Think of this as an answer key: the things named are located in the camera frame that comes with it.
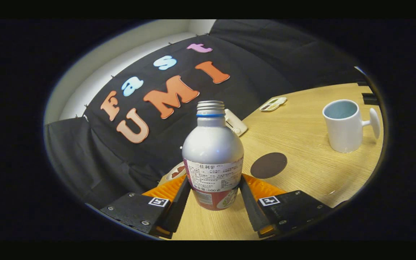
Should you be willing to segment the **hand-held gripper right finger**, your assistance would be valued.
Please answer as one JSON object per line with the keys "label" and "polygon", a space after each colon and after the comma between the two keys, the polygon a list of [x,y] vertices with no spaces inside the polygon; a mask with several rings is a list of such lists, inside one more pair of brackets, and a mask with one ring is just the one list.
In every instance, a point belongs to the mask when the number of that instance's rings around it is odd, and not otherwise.
{"label": "hand-held gripper right finger", "polygon": [[284,191],[243,174],[239,183],[250,223],[259,238],[297,232],[328,216],[333,208],[302,190]]}

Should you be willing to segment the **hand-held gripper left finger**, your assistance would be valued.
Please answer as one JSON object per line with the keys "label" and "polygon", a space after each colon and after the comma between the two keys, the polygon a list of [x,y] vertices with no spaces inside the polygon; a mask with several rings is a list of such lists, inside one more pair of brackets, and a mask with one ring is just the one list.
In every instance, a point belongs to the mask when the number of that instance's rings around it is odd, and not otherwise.
{"label": "hand-held gripper left finger", "polygon": [[184,174],[143,194],[130,192],[100,209],[139,233],[171,239],[177,232],[191,191]]}

